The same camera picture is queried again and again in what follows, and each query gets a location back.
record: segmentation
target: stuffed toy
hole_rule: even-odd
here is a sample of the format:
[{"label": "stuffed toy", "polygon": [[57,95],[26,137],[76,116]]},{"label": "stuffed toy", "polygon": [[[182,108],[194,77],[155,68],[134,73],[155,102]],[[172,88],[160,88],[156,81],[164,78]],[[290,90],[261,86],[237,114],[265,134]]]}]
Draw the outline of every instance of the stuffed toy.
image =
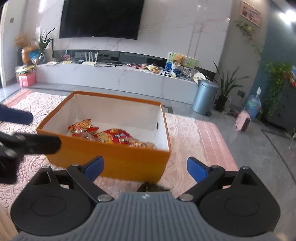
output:
[{"label": "stuffed toy", "polygon": [[173,58],[173,63],[176,65],[182,65],[182,63],[184,62],[185,57],[181,54],[177,54],[174,58]]}]

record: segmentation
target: black tv screen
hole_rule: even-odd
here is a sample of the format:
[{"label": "black tv screen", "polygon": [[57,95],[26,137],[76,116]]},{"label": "black tv screen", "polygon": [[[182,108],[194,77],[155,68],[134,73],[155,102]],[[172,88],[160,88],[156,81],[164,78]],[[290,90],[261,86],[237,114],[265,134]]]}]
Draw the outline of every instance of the black tv screen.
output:
[{"label": "black tv screen", "polygon": [[60,38],[137,39],[144,0],[65,0]]}]

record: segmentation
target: silver trash can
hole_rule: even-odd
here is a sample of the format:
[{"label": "silver trash can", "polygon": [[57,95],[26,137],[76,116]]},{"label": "silver trash can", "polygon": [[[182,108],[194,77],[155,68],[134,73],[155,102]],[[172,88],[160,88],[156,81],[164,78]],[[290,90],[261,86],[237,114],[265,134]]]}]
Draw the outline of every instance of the silver trash can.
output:
[{"label": "silver trash can", "polygon": [[200,80],[192,109],[201,115],[205,115],[211,110],[219,89],[220,86],[217,83],[209,80]]}]

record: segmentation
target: black plant pot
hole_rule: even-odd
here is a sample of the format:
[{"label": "black plant pot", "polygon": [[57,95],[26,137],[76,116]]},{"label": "black plant pot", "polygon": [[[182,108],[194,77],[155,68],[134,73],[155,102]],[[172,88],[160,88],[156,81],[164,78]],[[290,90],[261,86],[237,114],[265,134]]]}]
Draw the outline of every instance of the black plant pot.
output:
[{"label": "black plant pot", "polygon": [[227,97],[225,97],[224,95],[220,95],[217,100],[215,109],[222,112],[222,110],[224,110],[224,105],[225,105],[226,101],[227,101]]}]

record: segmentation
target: tile floor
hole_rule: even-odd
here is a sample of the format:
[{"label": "tile floor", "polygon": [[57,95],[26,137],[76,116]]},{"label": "tile floor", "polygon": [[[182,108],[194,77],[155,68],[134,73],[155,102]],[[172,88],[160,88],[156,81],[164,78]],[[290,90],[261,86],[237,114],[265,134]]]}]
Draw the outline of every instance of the tile floor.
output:
[{"label": "tile floor", "polygon": [[[128,92],[74,85],[35,84],[29,89],[33,92],[64,96],[67,96],[73,90],[82,90],[157,100],[167,107],[167,111],[170,109],[176,115],[188,116],[214,123],[224,138],[237,166],[250,166],[278,201],[281,208],[281,218],[275,232],[283,233],[287,240],[291,240],[296,236],[296,229],[294,227],[296,223],[296,183],[293,181],[289,170],[283,163],[278,152],[261,131],[261,129],[269,129],[263,124],[251,122],[247,131],[243,133],[236,130],[234,126],[235,119],[226,114],[221,114],[213,110],[211,117],[202,116],[195,113],[191,109],[191,105],[176,101]],[[1,89],[1,103],[19,91],[20,88],[16,84]]]}]

